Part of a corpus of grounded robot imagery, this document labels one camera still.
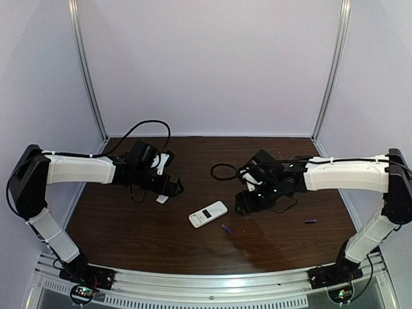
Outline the white battery cover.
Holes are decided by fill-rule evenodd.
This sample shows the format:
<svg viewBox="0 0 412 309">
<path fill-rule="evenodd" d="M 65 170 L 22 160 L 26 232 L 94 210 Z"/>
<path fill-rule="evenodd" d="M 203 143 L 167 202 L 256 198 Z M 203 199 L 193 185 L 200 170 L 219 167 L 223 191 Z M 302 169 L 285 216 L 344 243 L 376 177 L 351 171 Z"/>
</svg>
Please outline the white battery cover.
<svg viewBox="0 0 412 309">
<path fill-rule="evenodd" d="M 160 204 L 164 204 L 168 199 L 169 199 L 168 196 L 159 195 L 158 198 L 156 199 L 156 202 Z"/>
</svg>

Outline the white remote control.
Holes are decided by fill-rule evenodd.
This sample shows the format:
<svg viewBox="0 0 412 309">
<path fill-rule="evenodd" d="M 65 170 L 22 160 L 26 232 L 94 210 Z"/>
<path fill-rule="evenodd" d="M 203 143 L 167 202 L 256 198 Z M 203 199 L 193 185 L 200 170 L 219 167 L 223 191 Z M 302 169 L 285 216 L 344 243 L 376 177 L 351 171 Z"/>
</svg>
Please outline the white remote control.
<svg viewBox="0 0 412 309">
<path fill-rule="evenodd" d="M 222 201 L 216 201 L 192 214 L 188 219 L 191 225 L 198 229 L 220 217 L 228 212 L 227 206 Z"/>
</svg>

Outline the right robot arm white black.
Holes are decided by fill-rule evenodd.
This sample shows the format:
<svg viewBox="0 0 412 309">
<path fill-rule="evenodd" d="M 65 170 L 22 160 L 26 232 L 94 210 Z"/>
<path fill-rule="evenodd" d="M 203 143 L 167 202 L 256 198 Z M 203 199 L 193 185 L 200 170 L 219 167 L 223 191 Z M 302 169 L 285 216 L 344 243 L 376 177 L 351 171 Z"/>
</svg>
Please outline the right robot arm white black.
<svg viewBox="0 0 412 309">
<path fill-rule="evenodd" d="M 382 206 L 344 242 L 336 262 L 310 270 L 315 281 L 321 277 L 336 283 L 355 279 L 367 255 L 393 231 L 411 223 L 411 170 L 398 149 L 369 158 L 297 156 L 289 160 L 276 160 L 261 149 L 239 169 L 237 177 L 247 186 L 235 197 L 235 210 L 242 216 L 269 209 L 281 197 L 297 192 L 352 189 L 383 195 Z"/>
</svg>

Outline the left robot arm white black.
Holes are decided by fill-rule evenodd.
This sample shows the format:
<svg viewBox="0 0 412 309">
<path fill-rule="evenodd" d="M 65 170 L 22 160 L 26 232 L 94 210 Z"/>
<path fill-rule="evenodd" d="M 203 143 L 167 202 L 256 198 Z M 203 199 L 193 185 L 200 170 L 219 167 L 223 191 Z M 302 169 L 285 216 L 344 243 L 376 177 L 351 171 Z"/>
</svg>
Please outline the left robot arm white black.
<svg viewBox="0 0 412 309">
<path fill-rule="evenodd" d="M 171 181 L 164 169 L 174 160 L 166 153 L 139 140 L 130 151 L 107 154 L 71 154 L 42 150 L 29 145 L 20 157 L 6 184 L 6 201 L 56 253 L 64 267 L 83 269 L 88 259 L 51 214 L 46 188 L 56 183 L 100 183 L 137 186 L 158 195 L 163 203 L 184 191 L 180 180 Z"/>
</svg>

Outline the right round circuit board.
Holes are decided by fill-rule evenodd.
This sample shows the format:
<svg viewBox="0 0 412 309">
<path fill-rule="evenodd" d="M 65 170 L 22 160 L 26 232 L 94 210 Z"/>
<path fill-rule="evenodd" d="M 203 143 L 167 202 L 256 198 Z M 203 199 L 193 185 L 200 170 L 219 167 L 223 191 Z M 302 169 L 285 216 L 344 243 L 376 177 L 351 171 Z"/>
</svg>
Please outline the right round circuit board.
<svg viewBox="0 0 412 309">
<path fill-rule="evenodd" d="M 331 302 L 339 305 L 346 304 L 353 297 L 353 286 L 345 285 L 328 289 L 327 294 Z"/>
</svg>

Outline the round circuit board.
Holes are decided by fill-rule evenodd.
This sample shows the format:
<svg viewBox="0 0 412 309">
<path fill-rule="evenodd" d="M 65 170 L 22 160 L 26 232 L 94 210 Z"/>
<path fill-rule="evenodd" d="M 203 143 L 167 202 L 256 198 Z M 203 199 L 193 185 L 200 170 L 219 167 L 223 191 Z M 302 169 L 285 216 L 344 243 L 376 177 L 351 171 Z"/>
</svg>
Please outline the round circuit board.
<svg viewBox="0 0 412 309">
<path fill-rule="evenodd" d="M 96 291 L 86 286 L 75 285 L 71 288 L 69 297 L 77 305 L 86 305 L 94 300 L 95 294 Z"/>
<path fill-rule="evenodd" d="M 327 294 L 331 302 L 339 305 L 346 304 L 353 297 L 353 286 L 345 285 L 328 289 Z"/>
</svg>

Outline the left round circuit board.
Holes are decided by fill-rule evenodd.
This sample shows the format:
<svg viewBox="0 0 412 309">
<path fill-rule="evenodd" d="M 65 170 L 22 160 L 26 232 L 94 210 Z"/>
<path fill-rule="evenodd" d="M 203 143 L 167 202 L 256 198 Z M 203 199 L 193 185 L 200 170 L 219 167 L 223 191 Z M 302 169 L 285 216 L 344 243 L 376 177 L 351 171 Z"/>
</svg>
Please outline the left round circuit board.
<svg viewBox="0 0 412 309">
<path fill-rule="evenodd" d="M 69 297 L 77 305 L 86 305 L 94 300 L 95 294 L 96 291 L 86 286 L 75 285 L 71 288 Z"/>
</svg>

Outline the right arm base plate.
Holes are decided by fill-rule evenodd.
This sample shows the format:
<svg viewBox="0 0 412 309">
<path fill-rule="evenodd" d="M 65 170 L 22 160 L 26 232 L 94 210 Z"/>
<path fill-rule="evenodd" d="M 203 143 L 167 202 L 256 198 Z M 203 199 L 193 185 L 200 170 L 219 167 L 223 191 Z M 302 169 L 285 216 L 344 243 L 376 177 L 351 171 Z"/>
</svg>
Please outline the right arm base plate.
<svg viewBox="0 0 412 309">
<path fill-rule="evenodd" d="M 359 267 L 349 270 L 347 268 L 339 268 L 336 264 L 327 266 L 318 265 L 308 270 L 307 274 L 313 290 L 350 283 L 352 280 L 359 279 L 363 276 L 363 272 Z"/>
</svg>

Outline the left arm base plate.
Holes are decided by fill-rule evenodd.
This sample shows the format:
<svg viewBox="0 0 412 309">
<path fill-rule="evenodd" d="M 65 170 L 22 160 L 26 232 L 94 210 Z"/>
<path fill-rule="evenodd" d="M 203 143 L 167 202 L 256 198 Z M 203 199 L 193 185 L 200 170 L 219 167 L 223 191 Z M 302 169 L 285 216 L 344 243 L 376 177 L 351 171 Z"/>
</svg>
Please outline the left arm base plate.
<svg viewBox="0 0 412 309">
<path fill-rule="evenodd" d="M 96 288 L 97 290 L 111 290 L 115 271 L 110 268 L 96 267 L 83 262 L 65 263 L 59 272 L 59 278 Z"/>
</svg>

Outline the front aluminium rail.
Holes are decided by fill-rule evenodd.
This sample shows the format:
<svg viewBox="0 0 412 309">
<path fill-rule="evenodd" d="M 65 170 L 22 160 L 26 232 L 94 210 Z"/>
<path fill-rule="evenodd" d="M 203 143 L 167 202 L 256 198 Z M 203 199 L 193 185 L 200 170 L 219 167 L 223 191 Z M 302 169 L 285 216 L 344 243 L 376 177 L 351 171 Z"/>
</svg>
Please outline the front aluminium rail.
<svg viewBox="0 0 412 309">
<path fill-rule="evenodd" d="M 361 264 L 363 276 L 313 290 L 307 268 L 243 275 L 176 275 L 114 269 L 111 290 L 98 290 L 84 308 L 398 308 L 380 252 Z M 327 290 L 352 285 L 346 304 Z"/>
</svg>

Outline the left aluminium frame post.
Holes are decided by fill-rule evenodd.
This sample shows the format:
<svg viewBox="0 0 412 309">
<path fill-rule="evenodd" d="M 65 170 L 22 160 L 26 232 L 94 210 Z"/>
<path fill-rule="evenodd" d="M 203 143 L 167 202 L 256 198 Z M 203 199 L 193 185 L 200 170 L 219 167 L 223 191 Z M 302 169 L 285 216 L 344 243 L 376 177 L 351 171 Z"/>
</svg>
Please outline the left aluminium frame post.
<svg viewBox="0 0 412 309">
<path fill-rule="evenodd" d="M 108 134 L 103 123 L 102 115 L 98 106 L 97 97 L 93 87 L 93 81 L 91 79 L 91 73 L 89 69 L 88 59 L 86 55 L 86 48 L 84 44 L 84 38 L 82 34 L 82 27 L 79 13 L 79 2 L 77 0 L 68 1 L 68 10 L 70 15 L 71 26 L 73 29 L 73 35 L 75 40 L 75 47 L 77 51 L 77 57 L 79 60 L 80 72 L 82 80 L 86 90 L 86 95 L 91 108 L 91 113 L 95 121 L 97 131 L 100 139 L 106 141 Z"/>
</svg>

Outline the aluminium frame post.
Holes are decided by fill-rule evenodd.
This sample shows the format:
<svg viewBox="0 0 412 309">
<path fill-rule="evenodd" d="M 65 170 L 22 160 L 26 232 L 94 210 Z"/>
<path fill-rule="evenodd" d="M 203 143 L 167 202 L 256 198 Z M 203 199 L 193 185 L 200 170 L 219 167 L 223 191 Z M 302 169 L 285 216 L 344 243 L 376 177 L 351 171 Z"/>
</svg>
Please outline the aluminium frame post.
<svg viewBox="0 0 412 309">
<path fill-rule="evenodd" d="M 103 123 L 102 115 L 98 106 L 97 97 L 93 87 L 93 81 L 91 79 L 91 73 L 89 69 L 88 59 L 86 55 L 86 48 L 84 44 L 84 38 L 82 34 L 82 27 L 79 13 L 79 2 L 77 0 L 68 1 L 68 10 L 70 15 L 71 26 L 73 29 L 73 35 L 75 40 L 75 47 L 77 51 L 77 57 L 79 60 L 80 72 L 82 80 L 86 90 L 86 95 L 91 108 L 91 113 L 95 121 L 97 131 L 100 139 L 106 141 L 108 134 Z"/>
<path fill-rule="evenodd" d="M 333 90 L 337 82 L 337 77 L 339 74 L 339 67 L 342 61 L 342 56 L 344 54 L 344 48 L 346 45 L 348 28 L 350 25 L 351 17 L 351 0 L 341 1 L 341 9 L 339 12 L 339 20 L 337 24 L 337 34 L 335 38 L 335 44 L 333 47 L 332 61 L 330 65 L 330 70 L 328 78 L 326 81 L 326 87 L 323 94 L 323 99 L 317 121 L 315 123 L 314 131 L 312 134 L 312 140 L 316 142 L 321 134 L 321 129 L 323 127 L 324 121 L 326 120 L 326 114 L 328 107 L 332 100 Z"/>
</svg>

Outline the right aluminium frame post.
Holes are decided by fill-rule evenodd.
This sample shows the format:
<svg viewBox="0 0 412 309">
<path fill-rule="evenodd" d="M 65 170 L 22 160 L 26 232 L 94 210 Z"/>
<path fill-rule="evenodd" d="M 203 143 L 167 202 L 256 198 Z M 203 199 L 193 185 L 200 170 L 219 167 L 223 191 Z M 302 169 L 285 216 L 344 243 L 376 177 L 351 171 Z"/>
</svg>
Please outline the right aluminium frame post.
<svg viewBox="0 0 412 309">
<path fill-rule="evenodd" d="M 330 65 L 330 70 L 328 78 L 326 81 L 326 87 L 323 94 L 323 99 L 317 121 L 315 123 L 314 131 L 312 134 L 312 140 L 316 142 L 321 134 L 321 129 L 323 127 L 324 121 L 326 120 L 326 114 L 328 107 L 332 100 L 333 90 L 337 82 L 337 77 L 339 74 L 339 67 L 342 61 L 342 56 L 344 54 L 344 48 L 346 45 L 348 28 L 350 25 L 351 17 L 351 0 L 341 1 L 341 9 L 339 12 L 339 20 L 337 24 L 337 34 L 335 38 L 335 44 L 333 47 L 332 61 Z"/>
</svg>

